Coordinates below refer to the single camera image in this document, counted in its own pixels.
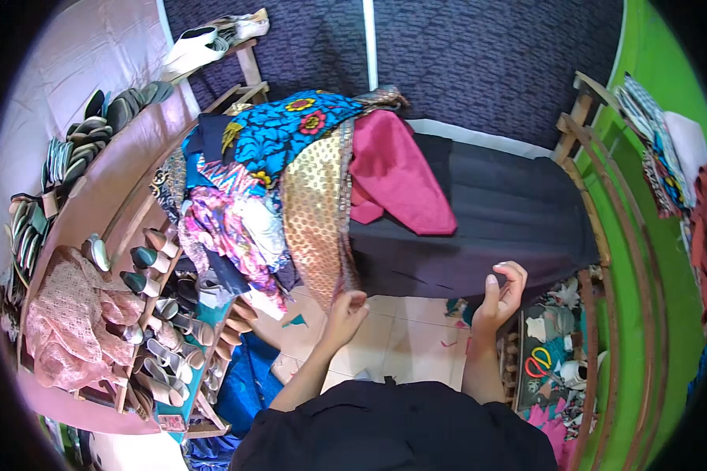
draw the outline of tile floor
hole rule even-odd
[[[326,316],[304,287],[292,292],[288,314],[280,321],[260,313],[255,331],[280,349],[273,373],[288,382],[309,357]],[[461,388],[469,329],[458,319],[445,317],[445,299],[369,298],[369,315],[350,344],[332,359],[322,391],[353,378],[366,369],[382,382],[438,381]],[[306,325],[283,325],[301,314]]]

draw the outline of gold patterned fabric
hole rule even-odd
[[[288,249],[304,285],[325,310],[340,292],[358,287],[350,249],[345,254],[349,198],[345,193],[341,198],[341,189],[347,193],[350,184],[341,162],[348,168],[353,136],[354,120],[348,119],[307,146],[280,182]]]

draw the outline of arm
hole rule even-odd
[[[369,314],[366,293],[343,293],[330,309],[320,342],[314,346],[309,358],[291,381],[277,394],[270,409],[292,411],[304,402],[320,395],[330,360],[356,334],[361,322]]]
[[[495,333],[521,305],[527,277],[526,270],[515,261],[504,261],[492,269],[505,275],[508,281],[500,288],[494,275],[488,275],[485,280],[485,300],[472,319],[473,338],[466,354],[461,386],[462,393],[480,404],[505,401],[495,351]]]

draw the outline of white pole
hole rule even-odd
[[[374,0],[362,0],[364,6],[364,35],[366,39],[366,70],[369,90],[379,87],[377,79],[377,37],[375,36]]]

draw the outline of pink lace fabric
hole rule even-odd
[[[131,365],[133,345],[106,322],[132,325],[143,303],[123,281],[98,271],[75,247],[58,246],[26,315],[26,349],[45,387],[75,391],[92,382],[125,384],[112,363]]]

